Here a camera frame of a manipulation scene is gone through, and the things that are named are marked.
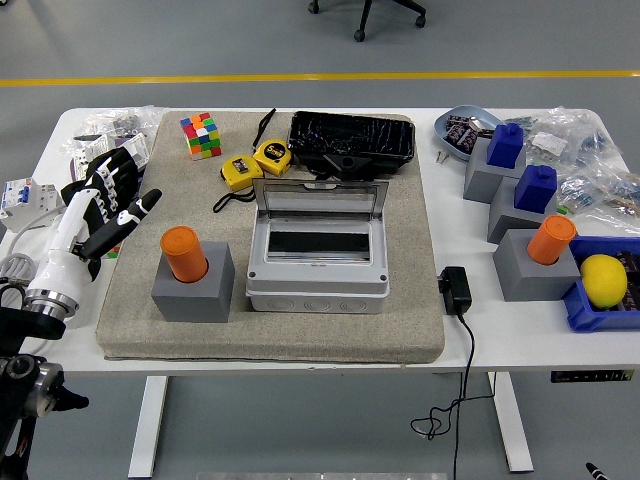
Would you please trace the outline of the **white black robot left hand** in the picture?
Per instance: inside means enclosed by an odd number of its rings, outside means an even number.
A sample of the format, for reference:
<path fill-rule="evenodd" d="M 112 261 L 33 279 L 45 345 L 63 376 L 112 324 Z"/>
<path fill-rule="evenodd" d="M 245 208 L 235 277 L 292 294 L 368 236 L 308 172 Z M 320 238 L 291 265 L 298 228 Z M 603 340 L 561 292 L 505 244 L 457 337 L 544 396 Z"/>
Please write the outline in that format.
<path fill-rule="evenodd" d="M 158 189 L 140 196 L 138 180 L 133 157 L 119 147 L 92 160 L 84 180 L 63 188 L 66 210 L 27 289 L 29 310 L 59 319 L 76 313 L 101 257 L 129 236 L 161 198 Z"/>

